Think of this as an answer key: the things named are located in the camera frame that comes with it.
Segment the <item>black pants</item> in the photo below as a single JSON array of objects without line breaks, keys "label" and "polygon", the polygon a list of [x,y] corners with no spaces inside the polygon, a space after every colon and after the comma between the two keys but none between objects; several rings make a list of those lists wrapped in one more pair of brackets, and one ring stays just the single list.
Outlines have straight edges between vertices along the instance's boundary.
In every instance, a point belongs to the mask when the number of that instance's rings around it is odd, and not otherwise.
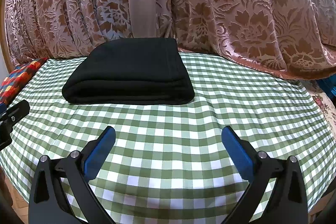
[{"label": "black pants", "polygon": [[118,39],[99,45],[62,88],[71,104],[183,105],[194,99],[173,38]]}]

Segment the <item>green checkered bed sheet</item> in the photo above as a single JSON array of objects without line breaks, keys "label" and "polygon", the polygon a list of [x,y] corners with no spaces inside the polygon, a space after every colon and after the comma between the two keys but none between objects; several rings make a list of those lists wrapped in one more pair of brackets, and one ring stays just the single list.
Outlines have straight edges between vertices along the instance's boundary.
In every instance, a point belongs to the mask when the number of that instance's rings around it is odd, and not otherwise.
[{"label": "green checkered bed sheet", "polygon": [[62,88],[82,59],[48,60],[17,95],[30,113],[13,128],[1,167],[27,198],[39,158],[81,150],[107,127],[116,143],[90,186],[117,223],[221,223],[242,196],[221,140],[232,129],[258,151],[299,160],[313,207],[335,178],[335,138],[299,81],[222,57],[182,53],[194,99],[182,106],[72,105]]}]

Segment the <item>floral quilt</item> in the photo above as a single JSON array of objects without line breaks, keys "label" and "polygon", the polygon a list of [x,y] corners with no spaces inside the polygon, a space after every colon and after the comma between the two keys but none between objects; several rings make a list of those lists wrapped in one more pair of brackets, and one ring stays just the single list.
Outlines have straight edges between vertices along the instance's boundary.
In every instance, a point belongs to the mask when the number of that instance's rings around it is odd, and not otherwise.
[{"label": "floral quilt", "polygon": [[306,88],[308,93],[312,96],[315,103],[318,105],[318,107],[321,109],[323,116],[327,120],[331,132],[333,133],[333,136],[335,137],[335,122],[336,122],[336,112],[335,112],[335,106],[331,99],[327,96],[327,94],[318,86],[318,83],[316,80],[301,80],[301,83]]}]

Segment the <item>blue object behind bed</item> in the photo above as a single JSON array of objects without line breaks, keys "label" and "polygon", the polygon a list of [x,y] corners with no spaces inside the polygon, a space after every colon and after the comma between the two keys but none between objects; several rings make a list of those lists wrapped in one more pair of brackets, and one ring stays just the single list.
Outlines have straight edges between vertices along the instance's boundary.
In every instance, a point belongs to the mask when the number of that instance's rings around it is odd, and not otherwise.
[{"label": "blue object behind bed", "polygon": [[332,75],[325,79],[317,80],[319,87],[326,93],[326,95],[335,102],[336,99],[336,75]]}]

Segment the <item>brown floral curtain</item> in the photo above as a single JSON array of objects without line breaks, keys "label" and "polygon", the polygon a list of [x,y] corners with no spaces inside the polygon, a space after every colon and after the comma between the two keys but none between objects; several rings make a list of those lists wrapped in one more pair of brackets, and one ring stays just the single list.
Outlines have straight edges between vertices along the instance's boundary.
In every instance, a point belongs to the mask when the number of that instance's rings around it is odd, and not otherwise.
[{"label": "brown floral curtain", "polygon": [[1,35],[12,65],[162,37],[283,79],[335,74],[335,0],[1,0]]}]

